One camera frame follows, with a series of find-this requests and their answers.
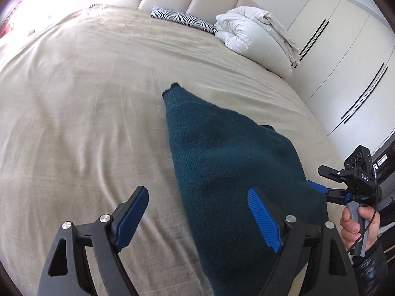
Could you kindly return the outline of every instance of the gray handle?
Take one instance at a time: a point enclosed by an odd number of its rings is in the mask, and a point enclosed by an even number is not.
[[[356,201],[350,201],[347,204],[347,209],[351,213],[351,219],[355,220],[361,226],[360,233],[364,231],[364,229],[368,226],[369,220],[362,218],[358,213],[359,203]],[[363,235],[363,238],[355,245],[355,247],[351,250],[350,254],[353,256],[364,257],[365,256],[365,249],[366,249],[366,242],[368,239],[368,232]]]

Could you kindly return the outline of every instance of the finger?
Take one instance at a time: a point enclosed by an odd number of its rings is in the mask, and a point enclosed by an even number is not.
[[[342,212],[342,218],[344,221],[349,221],[349,219],[351,218],[351,213],[347,207]]]
[[[362,218],[369,220],[372,225],[380,223],[380,214],[376,212],[375,219],[372,220],[375,210],[372,207],[359,207],[358,213]]]
[[[345,240],[343,237],[341,237],[341,238],[342,238],[342,242],[343,242],[344,247],[347,248],[347,249],[351,248],[353,242]]]
[[[345,230],[344,228],[342,229],[342,231],[340,232],[340,235],[348,241],[352,241],[353,243],[356,242],[356,240],[358,239],[358,237],[361,234],[353,234],[352,232],[348,232],[347,230]]]
[[[350,219],[349,221],[344,221],[343,218],[340,219],[340,225],[348,232],[358,233],[361,226],[355,221]]]

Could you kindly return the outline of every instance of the wardrobe door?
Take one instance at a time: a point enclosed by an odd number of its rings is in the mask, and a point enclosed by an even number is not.
[[[329,135],[342,159],[358,145],[371,154],[395,130],[395,52],[385,66],[377,83],[364,95],[346,119]]]
[[[367,12],[346,0],[340,1],[287,79],[303,102],[311,98],[340,63],[367,19]]]
[[[374,88],[395,46],[395,35],[369,16],[350,50],[317,92],[306,102],[327,134],[347,119]]]
[[[288,29],[302,51],[325,26],[341,0],[309,0]]]

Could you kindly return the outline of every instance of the knit sweater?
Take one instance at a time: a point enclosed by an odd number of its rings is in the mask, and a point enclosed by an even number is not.
[[[163,99],[179,191],[214,294],[258,296],[277,255],[249,210],[248,190],[260,187],[286,215],[320,225],[328,220],[325,196],[307,184],[295,148],[279,133],[179,84]]]

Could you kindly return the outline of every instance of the bed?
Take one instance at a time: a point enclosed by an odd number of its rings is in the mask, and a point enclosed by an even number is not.
[[[251,0],[117,0],[34,34],[0,67],[0,261],[24,296],[37,292],[59,226],[111,213],[145,186],[148,209],[120,257],[140,295],[212,295],[186,222],[161,97],[178,82],[200,98],[271,125],[307,179],[341,168],[293,89],[209,33],[152,19],[161,5],[213,22]],[[328,204],[338,224],[342,207]],[[99,295],[105,295],[88,250]],[[301,272],[290,295],[297,295]]]

